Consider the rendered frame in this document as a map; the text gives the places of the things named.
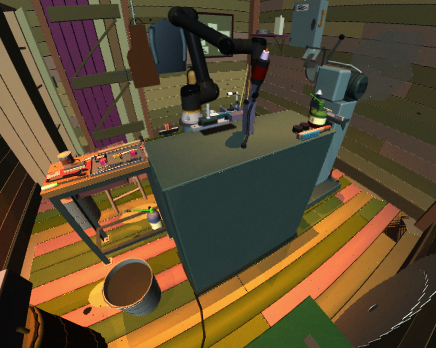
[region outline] metal bucket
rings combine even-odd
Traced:
[[[138,317],[153,312],[159,304],[161,289],[147,262],[128,259],[106,276],[103,298],[112,308]]]

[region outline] wooden floor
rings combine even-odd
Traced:
[[[200,296],[205,347],[245,347],[308,296],[335,322],[369,289],[398,272],[419,236],[406,232],[399,242],[387,237],[383,231],[401,212],[339,171],[334,176],[342,183],[340,191],[305,213],[298,238]],[[154,204],[148,181],[142,183],[147,200],[124,197],[118,201],[120,212]],[[112,194],[126,191],[120,187]],[[108,208],[101,224],[121,218],[103,196],[94,198]],[[22,275],[33,283],[31,305],[100,332],[110,348],[200,347],[199,307],[166,233],[111,254],[112,264],[106,266],[50,208],[43,201],[23,267]],[[150,230],[147,220],[119,223],[105,247]],[[92,229],[86,233],[95,241]],[[111,308],[102,296],[107,273],[130,258],[146,260],[162,290],[159,306],[144,317]]]

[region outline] purple door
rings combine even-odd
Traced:
[[[41,0],[41,5],[68,81],[96,148],[102,148],[119,141],[126,142],[124,135],[101,141],[96,141],[92,135],[96,126],[115,100],[110,86],[105,85],[76,90],[71,82],[77,69],[99,39],[94,27],[94,22],[92,20],[78,20],[51,23],[47,15],[46,7],[89,5],[89,2],[87,0]],[[100,47],[97,47],[87,60],[85,66],[80,70],[78,76],[101,74],[105,72],[107,71],[104,66],[103,56]],[[121,119],[117,107],[115,106],[106,117],[106,120],[99,130],[116,126],[121,126]]]

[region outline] brown hanging board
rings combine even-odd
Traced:
[[[160,85],[145,24],[129,24],[129,32],[132,47],[127,53],[127,60],[129,61],[135,87],[142,88]]]

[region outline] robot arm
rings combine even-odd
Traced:
[[[173,7],[168,12],[168,19],[173,25],[183,28],[196,78],[195,84],[188,84],[181,89],[182,124],[196,124],[200,115],[201,105],[211,102],[219,96],[219,88],[210,78],[207,70],[200,38],[217,47],[223,54],[251,54],[251,65],[253,67],[252,82],[260,87],[268,68],[268,66],[265,68],[265,64],[261,64],[262,62],[259,59],[266,48],[265,39],[252,38],[247,40],[229,38],[199,22],[197,11],[191,7]]]

